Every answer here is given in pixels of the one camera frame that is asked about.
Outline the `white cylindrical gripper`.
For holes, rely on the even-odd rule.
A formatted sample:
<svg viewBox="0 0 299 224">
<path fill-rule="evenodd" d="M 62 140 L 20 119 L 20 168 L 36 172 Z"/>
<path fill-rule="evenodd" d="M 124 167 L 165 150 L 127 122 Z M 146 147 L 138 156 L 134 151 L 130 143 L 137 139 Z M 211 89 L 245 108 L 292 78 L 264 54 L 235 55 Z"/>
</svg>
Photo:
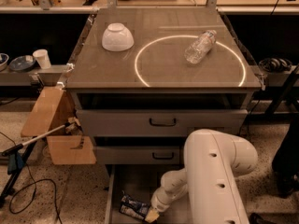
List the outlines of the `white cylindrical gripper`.
<svg viewBox="0 0 299 224">
<path fill-rule="evenodd" d="M 174 193 L 167 191 L 163 187 L 157 188 L 151 197 L 151 206 L 148 213 L 146 214 L 145 221 L 152 223 L 158 219 L 159 213 L 165 212 L 170 204 L 173 202 Z"/>
</svg>

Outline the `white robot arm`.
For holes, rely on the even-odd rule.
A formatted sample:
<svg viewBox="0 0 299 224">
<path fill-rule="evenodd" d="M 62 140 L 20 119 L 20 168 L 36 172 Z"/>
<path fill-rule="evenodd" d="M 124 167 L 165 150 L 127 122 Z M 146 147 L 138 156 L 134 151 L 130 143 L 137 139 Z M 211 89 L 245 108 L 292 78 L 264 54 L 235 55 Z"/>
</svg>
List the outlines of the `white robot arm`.
<svg viewBox="0 0 299 224">
<path fill-rule="evenodd" d="M 193 224 L 249 224 L 235 178 L 258 162 L 253 144 L 239 136 L 209 129 L 192 132 L 183 151 L 184 167 L 169 171 L 151 198 L 157 217 L 184 195 L 189 196 Z"/>
</svg>

